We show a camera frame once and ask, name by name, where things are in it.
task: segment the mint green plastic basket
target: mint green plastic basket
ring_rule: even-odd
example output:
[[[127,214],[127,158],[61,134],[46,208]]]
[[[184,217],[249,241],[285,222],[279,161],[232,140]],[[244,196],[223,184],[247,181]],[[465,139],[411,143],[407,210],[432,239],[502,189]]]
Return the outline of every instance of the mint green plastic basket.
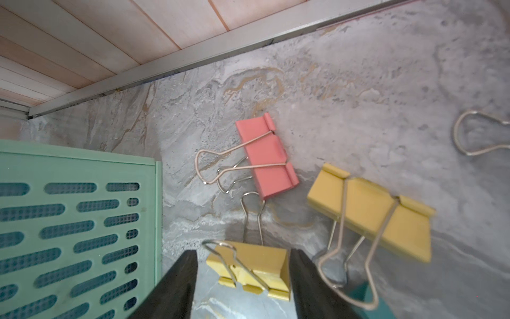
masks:
[[[0,319],[125,318],[161,278],[161,162],[0,140]]]

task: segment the gray marble surface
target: gray marble surface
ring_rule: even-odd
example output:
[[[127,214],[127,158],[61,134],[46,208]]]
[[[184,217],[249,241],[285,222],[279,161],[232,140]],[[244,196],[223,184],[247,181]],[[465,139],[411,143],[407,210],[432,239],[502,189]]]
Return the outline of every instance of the gray marble surface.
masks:
[[[508,318],[510,151],[458,153],[451,126],[465,109],[510,117],[508,3],[413,2],[20,124],[19,139],[163,161],[163,269],[197,249],[193,318],[295,318],[292,302],[220,286],[205,264],[204,239],[242,237],[239,198],[196,177],[198,149],[238,143],[234,122],[268,111],[300,185],[268,202],[268,245],[322,250],[331,221],[306,205],[330,162],[437,209],[430,264],[379,249],[372,269],[397,318]],[[472,148],[510,141],[510,130],[469,119]],[[218,165],[242,158],[209,160]],[[226,182],[246,173],[232,173]],[[248,201],[257,210],[254,199]],[[258,243],[256,214],[248,242]],[[346,245],[356,235],[346,234]],[[352,260],[364,280],[363,256]],[[339,263],[328,265],[340,278]]]

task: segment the pink binder clip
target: pink binder clip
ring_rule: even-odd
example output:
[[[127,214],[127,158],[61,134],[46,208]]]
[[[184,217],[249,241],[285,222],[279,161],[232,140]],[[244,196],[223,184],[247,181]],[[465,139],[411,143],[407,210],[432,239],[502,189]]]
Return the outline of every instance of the pink binder clip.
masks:
[[[196,154],[195,170],[204,184],[217,182],[220,190],[227,193],[236,182],[247,180],[248,178],[235,181],[228,190],[224,190],[223,187],[221,187],[219,178],[228,171],[251,168],[257,191],[263,201],[271,196],[294,188],[299,184],[292,164],[287,161],[288,157],[282,141],[274,133],[276,127],[269,113],[265,113],[261,117],[239,120],[236,122],[236,127],[241,137],[241,144],[224,152],[200,150]],[[221,156],[242,147],[244,147],[247,157],[233,167],[221,167],[218,169],[217,176],[210,181],[207,181],[200,174],[198,169],[198,157],[201,153],[211,153]],[[238,166],[245,159],[249,161],[250,165]]]

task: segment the metal clip handle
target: metal clip handle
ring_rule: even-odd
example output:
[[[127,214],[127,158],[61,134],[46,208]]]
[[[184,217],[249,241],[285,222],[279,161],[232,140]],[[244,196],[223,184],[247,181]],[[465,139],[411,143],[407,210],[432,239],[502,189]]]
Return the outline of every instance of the metal clip handle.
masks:
[[[246,209],[246,205],[244,204],[244,197],[247,195],[250,195],[250,194],[259,196],[259,193],[257,193],[256,191],[249,191],[247,193],[244,193],[241,196],[241,207],[243,208],[243,211],[244,211],[243,242],[245,242],[245,240],[246,240],[246,227],[248,226],[248,210]],[[266,207],[266,201],[262,200],[262,205],[260,206],[259,213],[257,214],[257,222],[259,224],[260,242],[261,242],[262,246],[264,245],[264,238],[262,237],[261,216],[262,216],[262,211],[264,210],[264,207]]]
[[[325,250],[325,252],[323,252],[323,254],[327,253],[329,251],[329,248],[331,248],[331,243],[333,242],[333,236],[335,234],[336,227],[337,227],[337,221],[335,220],[335,221],[333,221],[333,226],[331,227],[331,232],[329,234],[329,242],[327,243],[326,250]],[[365,240],[365,237],[361,236],[358,239],[358,241],[356,242],[356,244],[354,245],[354,247],[352,248],[349,255],[347,255],[347,258],[345,258],[345,260],[344,260],[345,281],[343,281],[343,282],[334,281],[331,278],[328,278],[331,281],[332,286],[334,288],[343,288],[349,284],[349,260],[354,255],[354,253],[358,250],[358,248],[361,246],[361,244],[363,243],[364,240]]]
[[[490,120],[493,120],[495,122],[498,122],[501,125],[510,125],[510,121],[500,119],[499,117],[487,114],[485,112],[475,111],[475,110],[465,111],[458,117],[457,121],[453,125],[453,143],[455,144],[455,146],[457,147],[459,152],[461,152],[467,156],[477,156],[477,155],[488,153],[488,152],[491,152],[491,151],[494,151],[497,149],[510,149],[510,144],[495,144],[495,145],[491,145],[484,149],[480,149],[480,150],[476,150],[476,151],[466,150],[458,140],[458,127],[461,125],[461,122],[464,120],[464,118],[466,118],[469,115],[480,115],[480,116],[486,117]]]
[[[326,254],[321,256],[319,258],[319,261],[317,263],[317,271],[319,272],[320,277],[324,282],[343,300],[347,301],[348,303],[355,305],[356,307],[360,307],[366,310],[374,310],[377,309],[379,306],[379,295],[377,294],[377,290],[375,289],[374,279],[372,277],[372,273],[370,272],[370,262],[372,261],[372,257],[375,253],[375,250],[377,249],[377,246],[379,245],[379,241],[384,233],[384,230],[386,229],[386,226],[390,222],[391,217],[393,216],[393,213],[395,212],[395,209],[400,204],[400,199],[398,197],[394,197],[395,202],[393,203],[392,207],[388,211],[384,221],[382,222],[381,227],[379,228],[379,231],[377,232],[377,235],[374,238],[374,241],[372,242],[372,246],[370,247],[370,250],[367,254],[367,258],[365,259],[365,272],[367,273],[368,282],[370,285],[370,289],[372,290],[373,294],[373,300],[372,302],[365,303],[361,302],[359,300],[353,299],[346,295],[341,290],[338,290],[335,288],[335,285],[331,280],[324,274],[322,271],[322,267],[324,263],[329,260],[333,255],[336,255],[340,249],[342,248],[342,237],[343,237],[343,230],[344,230],[344,224],[345,224],[345,210],[347,206],[347,184],[348,181],[352,178],[347,178],[344,180],[344,189],[343,189],[343,197],[342,197],[342,214],[340,217],[340,229],[338,231],[338,242],[335,249],[332,251],[328,251]],[[361,239],[356,244],[359,246],[361,244]]]
[[[222,170],[224,170],[225,168],[229,168],[229,167],[237,167],[237,166],[239,166],[242,162],[244,162],[244,161],[245,161],[245,160],[247,160],[247,159],[248,159],[247,157],[244,157],[242,160],[240,160],[239,162],[237,162],[234,166],[220,166],[220,167],[216,170],[216,175],[220,174],[220,172],[221,172]],[[230,191],[232,190],[232,187],[233,187],[235,184],[237,184],[237,183],[239,183],[239,182],[247,181],[247,180],[252,179],[252,178],[253,178],[253,176],[246,176],[246,177],[240,178],[240,179],[238,179],[238,180],[235,180],[235,181],[233,181],[233,182],[232,182],[232,184],[230,184],[230,186],[228,187],[228,189],[227,189],[227,190],[225,190],[225,189],[223,188],[223,186],[221,186],[221,184],[220,184],[220,180],[217,180],[217,181],[216,181],[216,184],[218,185],[218,188],[220,189],[220,191],[221,191],[222,193],[228,194],[228,193],[230,193]]]
[[[230,277],[232,279],[232,281],[234,282],[234,284],[236,285],[237,287],[237,279],[236,279],[236,276],[234,275],[234,273],[232,272],[232,270],[230,269],[230,267],[227,265],[227,263],[225,262],[225,259],[223,259],[223,256],[221,256],[220,253],[218,253],[216,250],[212,249],[211,247],[207,246],[208,244],[216,244],[216,245],[220,245],[220,246],[223,246],[223,247],[226,247],[230,250],[232,250],[233,252],[233,255],[234,255],[234,259],[235,261],[247,272],[250,274],[250,276],[255,279],[266,291],[269,291],[269,286],[264,282],[262,281],[262,279],[260,279],[257,275],[255,275],[251,270],[248,269],[248,267],[246,267],[242,262],[241,260],[239,260],[237,258],[237,249],[229,244],[228,242],[225,242],[225,241],[221,241],[221,240],[204,240],[202,242],[202,246],[207,249],[208,251],[210,251],[212,254],[214,254],[216,257],[218,257],[221,262],[223,263],[223,266],[225,266],[226,270],[228,271],[228,273],[230,274]]]
[[[267,131],[266,133],[262,134],[261,136],[258,136],[248,142],[244,142],[242,144],[239,144],[231,149],[228,149],[226,151],[223,151],[223,152],[215,152],[215,151],[210,151],[210,150],[200,150],[198,151],[198,153],[196,153],[196,156],[195,156],[195,171],[196,171],[196,174],[198,175],[198,178],[200,178],[202,180],[202,182],[204,184],[213,184],[214,182],[216,182],[224,173],[228,172],[228,171],[232,171],[232,170],[240,170],[240,169],[248,169],[248,168],[261,168],[261,167],[272,167],[272,166],[285,166],[287,165],[287,163],[275,163],[275,164],[260,164],[260,165],[249,165],[249,166],[242,166],[242,167],[230,167],[230,168],[225,168],[223,169],[221,172],[219,172],[216,177],[212,180],[212,181],[207,181],[203,176],[202,174],[200,174],[200,169],[198,168],[198,157],[200,156],[200,154],[202,153],[210,153],[210,154],[214,154],[214,155],[217,155],[217,156],[222,156],[222,155],[225,155],[225,154],[228,154],[230,152],[233,152],[239,148],[242,148],[250,143],[253,143],[255,142],[256,140],[258,139],[261,139],[263,138],[264,136],[266,135],[269,135],[269,134],[273,134],[274,132],[273,131]]]

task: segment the plastic grid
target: plastic grid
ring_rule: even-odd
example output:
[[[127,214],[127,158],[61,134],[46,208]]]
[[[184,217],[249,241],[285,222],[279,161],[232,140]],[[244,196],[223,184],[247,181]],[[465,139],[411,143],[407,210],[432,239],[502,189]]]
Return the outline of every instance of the plastic grid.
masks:
[[[46,194],[93,193],[97,189],[94,183],[48,183],[44,187]]]
[[[140,189],[138,183],[108,183],[106,191],[134,191]]]
[[[112,319],[113,316],[115,316],[115,310],[112,309],[112,310],[110,310],[108,312],[103,313],[102,315],[100,315],[96,319]]]
[[[92,278],[90,280],[87,280],[85,282],[82,282],[81,284],[78,284],[74,286],[71,289],[71,292],[69,295],[71,297],[77,297],[83,293],[86,293],[92,289],[98,288],[99,286],[102,286],[106,283],[109,283],[110,281],[114,280],[115,277],[117,277],[116,271],[111,271],[106,274],[102,274],[101,276],[97,276],[95,278]]]
[[[66,236],[76,233],[87,232],[94,228],[94,222],[86,220],[84,222],[69,223],[63,225],[44,227],[39,233],[39,237],[42,239],[50,239],[60,236]]]
[[[89,311],[89,307],[90,307],[89,303],[86,302],[78,307],[74,307],[71,310],[59,314],[53,319],[76,319],[84,315],[87,311]]]
[[[42,274],[41,276],[37,277],[36,280],[34,281],[34,287],[42,288],[50,284],[53,284],[57,281],[61,281],[66,278],[79,275],[89,270],[90,267],[92,267],[92,261],[85,260],[71,266],[67,266],[46,274]]]
[[[138,264],[137,264],[137,263],[135,263],[135,262],[132,262],[132,263],[128,264],[128,265],[126,266],[126,268],[124,268],[124,272],[125,272],[126,274],[129,274],[129,273],[134,272],[134,271],[136,270],[136,268],[138,268]]]
[[[131,309],[134,305],[136,305],[136,297],[133,297],[126,301],[124,304],[124,311]]]
[[[65,206],[62,204],[6,207],[0,209],[0,222],[57,216],[62,214],[64,210]]]
[[[99,303],[104,305],[108,301],[117,298],[118,296],[122,295],[123,293],[126,293],[132,289],[134,289],[138,285],[138,280],[133,279],[130,282],[126,282],[125,284],[118,286],[117,288],[114,288],[108,292],[105,292],[101,299],[99,300]]]
[[[133,197],[133,198],[130,198],[127,200],[127,205],[130,206],[130,207],[133,207],[133,206],[136,206],[138,205],[140,201],[138,200],[138,198],[136,197]]]
[[[114,209],[119,207],[118,200],[90,201],[81,202],[76,206],[76,210],[80,213],[96,210]]]
[[[124,249],[104,255],[101,262],[103,263],[103,265],[106,265],[106,264],[114,262],[116,260],[134,255],[137,252],[138,252],[138,246],[136,246],[136,245],[131,246],[131,247],[124,248]]]
[[[2,143],[6,143],[7,141],[0,141],[0,145],[3,145]],[[17,201],[9,200],[10,206],[12,207],[2,207],[3,205],[0,204],[0,222],[10,222],[15,220],[26,220],[26,222],[21,223],[12,223],[12,224],[3,224],[0,223],[0,226],[2,226],[2,234],[0,234],[0,248],[2,247],[11,247],[13,245],[19,244],[26,241],[27,239],[30,239],[30,244],[26,245],[19,245],[18,250],[12,250],[8,249],[5,250],[5,257],[4,260],[0,260],[0,275],[6,274],[6,273],[12,273],[4,276],[8,281],[11,282],[5,282],[4,287],[0,287],[0,298],[12,298],[13,296],[19,297],[18,295],[22,294],[22,301],[25,301],[27,304],[20,307],[21,304],[16,304],[16,306],[13,306],[12,304],[6,302],[3,303],[4,311],[0,310],[0,319],[12,319],[12,318],[28,318],[30,316],[34,316],[37,314],[40,314],[41,312],[45,311],[45,313],[42,315],[42,317],[48,317],[48,318],[58,318],[58,319],[72,319],[72,318],[78,318],[83,317],[89,319],[90,316],[94,315],[94,317],[98,316],[97,309],[94,309],[94,305],[98,304],[100,301],[99,298],[94,298],[96,300],[88,301],[88,300],[82,300],[83,298],[87,298],[85,296],[75,298],[73,303],[73,309],[69,310],[69,305],[66,307],[67,300],[70,298],[69,293],[71,288],[74,284],[76,284],[76,279],[67,279],[72,276],[76,276],[78,274],[82,274],[79,278],[83,278],[79,281],[86,282],[86,279],[89,279],[93,276],[97,276],[101,273],[98,273],[98,269],[94,268],[92,269],[90,263],[92,264],[98,264],[99,258],[103,257],[101,261],[103,264],[108,264],[107,268],[103,272],[111,271],[113,269],[114,271],[114,279],[112,280],[120,280],[119,283],[116,281],[113,283],[114,286],[118,286],[122,282],[126,282],[128,280],[132,279],[133,275],[125,276],[122,274],[122,278],[119,278],[116,276],[117,272],[122,272],[122,267],[125,266],[127,263],[115,263],[110,264],[110,262],[113,262],[115,260],[119,260],[121,258],[125,258],[134,254],[143,254],[143,260],[146,261],[142,264],[147,266],[147,264],[151,264],[150,267],[155,267],[152,274],[149,272],[148,274],[144,270],[142,273],[137,275],[136,280],[131,280],[128,282],[126,291],[130,291],[134,289],[136,291],[137,297],[142,298],[145,296],[148,291],[152,287],[154,287],[155,283],[157,283],[157,280],[160,278],[160,265],[158,266],[157,258],[154,261],[151,261],[152,258],[147,258],[147,251],[154,251],[156,252],[156,256],[158,254],[158,247],[161,246],[158,245],[158,223],[161,221],[158,219],[158,216],[161,215],[161,203],[158,203],[158,198],[161,196],[161,163],[157,163],[154,161],[154,164],[151,164],[149,160],[151,159],[136,159],[132,158],[129,159],[128,157],[124,158],[118,158],[118,159],[93,159],[96,157],[101,158],[103,154],[100,152],[94,152],[89,155],[82,155],[80,152],[83,152],[84,150],[76,150],[77,156],[76,159],[82,160],[80,165],[84,165],[86,170],[76,170],[76,162],[73,155],[70,155],[70,153],[67,153],[67,150],[69,152],[74,152],[73,149],[67,149],[67,148],[59,148],[56,146],[49,146],[49,145],[35,145],[30,146],[30,144],[25,143],[26,147],[23,147],[23,143],[21,144],[20,150],[21,153],[15,153],[12,150],[14,148],[0,148],[0,159],[1,161],[4,161],[4,163],[9,163],[12,165],[22,165],[21,162],[27,161],[27,158],[33,157],[33,161],[37,161],[38,165],[44,165],[44,167],[55,167],[55,169],[49,170],[49,173],[46,173],[44,171],[38,170],[38,169],[31,169],[29,164],[23,164],[24,167],[30,167],[27,171],[22,172],[22,174],[16,174],[12,175],[9,170],[4,170],[0,167],[0,181],[2,181],[2,178],[5,178],[4,181],[11,181],[16,180],[18,181],[30,181],[30,183],[0,183],[0,196],[12,196],[14,199],[14,196],[19,197]],[[41,154],[44,153],[45,147],[48,147],[48,150],[50,151],[48,154],[45,154],[44,156],[41,156]],[[37,149],[33,155],[31,155],[30,151],[32,148]],[[130,169],[127,171],[122,171],[120,169],[117,169],[117,167],[121,165],[130,165]],[[133,172],[133,176],[135,180],[140,180],[143,182],[143,185],[146,185],[148,187],[147,190],[144,190],[143,192],[136,193],[135,197],[129,198],[129,196],[117,198],[110,197],[111,199],[106,201],[98,201],[99,199],[104,199],[107,191],[136,191],[140,189],[140,185],[142,183],[109,183],[108,179],[115,180],[115,176],[122,176],[121,178],[125,179],[126,175],[130,175],[131,172]],[[95,183],[58,183],[59,182],[59,176],[62,176],[63,178],[60,181],[67,181],[71,177],[71,181],[83,181],[86,182],[92,180]],[[57,181],[57,183],[48,183],[48,181]],[[33,189],[36,189],[37,191],[34,192],[34,194],[30,194],[29,197],[20,198],[22,195],[25,195],[27,193],[30,193],[33,191]],[[65,197],[58,197],[53,196],[54,194],[60,194],[60,195],[67,195]],[[48,204],[48,205],[42,205],[47,204],[48,202],[51,203],[51,199],[57,199],[56,203]],[[70,258],[70,254],[73,255],[74,252],[71,249],[67,249],[69,245],[69,241],[71,242],[71,247],[75,246],[76,250],[79,251],[79,247],[90,247],[90,244],[93,244],[93,241],[96,242],[96,239],[99,239],[102,237],[108,237],[108,229],[102,228],[102,227],[95,227],[95,223],[91,220],[85,221],[92,222],[92,224],[87,223],[85,226],[86,230],[93,229],[93,232],[86,233],[84,232],[81,227],[77,227],[76,225],[79,223],[82,223],[80,221],[80,215],[76,213],[76,210],[79,212],[86,212],[86,211],[95,211],[95,210],[104,210],[104,209],[113,209],[117,208],[119,206],[125,205],[124,207],[134,207],[140,204],[140,202],[144,202],[144,206],[146,207],[143,211],[147,210],[150,214],[148,214],[148,219],[143,218],[140,220],[140,216],[138,214],[134,216],[120,216],[122,218],[116,218],[115,220],[110,219],[108,223],[114,225],[121,225],[124,223],[130,223],[138,221],[136,225],[139,229],[148,229],[147,232],[140,232],[138,229],[131,230],[130,232],[126,232],[126,238],[122,238],[122,235],[115,235],[116,236],[116,242],[123,241],[126,239],[132,239],[131,247],[117,250],[111,253],[107,253],[108,250],[106,250],[103,254],[106,254],[104,256],[94,256],[93,253],[90,255],[89,253],[84,254],[86,256],[85,261],[80,261],[77,259],[78,255],[75,255],[75,257]],[[101,219],[103,222],[106,218],[110,217],[112,213],[104,212],[99,214],[91,215],[88,219],[94,219],[99,217],[98,220],[95,220],[96,223],[100,223]],[[39,217],[48,217],[44,220],[37,221],[35,218]],[[154,227],[151,223],[156,224],[156,246],[154,247],[151,245],[151,241],[154,241]],[[65,239],[57,239],[57,241],[54,240],[41,240],[39,238],[33,238],[33,235],[37,235],[39,232],[39,238],[45,237],[47,238],[55,238],[59,236],[65,236],[65,235],[71,235],[76,234],[75,236],[66,237]],[[66,245],[66,249],[62,248],[60,249],[60,243],[62,245]],[[29,272],[15,272],[17,270],[21,270],[27,267],[40,265],[43,263],[47,263],[49,261],[53,261],[58,258],[57,262],[50,264],[47,264],[46,266],[39,266],[39,267],[32,267]],[[70,263],[75,262],[75,264],[72,264],[67,267],[63,267],[60,269],[56,269],[58,267],[62,267],[65,265],[69,265]],[[130,273],[138,268],[137,263],[131,263],[129,269],[132,269],[128,272],[126,272],[126,267],[124,269],[125,273]],[[17,278],[21,278],[20,276],[25,276],[26,274],[32,274],[34,273],[34,278],[37,277],[35,280],[31,279],[29,282],[24,283],[23,285],[20,284],[11,284],[11,283],[17,283]],[[97,294],[97,296],[102,296],[101,294],[105,292],[105,289],[111,289],[109,286],[106,288],[105,286],[101,288],[98,288],[95,290],[95,292],[92,292],[92,295],[94,293]],[[126,315],[129,315],[129,313],[132,310],[132,307],[136,304],[136,298],[130,301],[127,301],[122,298],[117,298],[114,301],[112,299],[109,299],[109,307],[111,310],[105,312],[103,315],[100,315],[97,317],[97,319],[112,319],[114,316],[119,317],[119,319],[125,317]],[[124,308],[126,313],[119,312],[121,308]]]
[[[57,302],[57,296],[44,297],[22,307],[0,315],[0,319],[25,319],[37,315],[40,312],[50,309]]]
[[[74,245],[73,251],[77,254],[86,252],[99,247],[111,245],[117,242],[119,237],[116,234],[98,237],[94,239],[84,240]]]
[[[23,241],[24,237],[22,232],[0,234],[0,248],[16,246]]]
[[[28,193],[30,186],[25,183],[0,183],[0,197],[22,196]]]
[[[11,299],[18,292],[18,286],[15,284],[0,287],[0,302]]]
[[[138,220],[138,218],[140,218],[140,215],[137,213],[108,217],[105,219],[105,227],[134,223]]]
[[[55,260],[60,257],[61,253],[62,251],[60,248],[51,248],[40,252],[0,260],[0,275]]]
[[[133,239],[138,236],[138,229],[131,229],[126,232],[126,239]]]

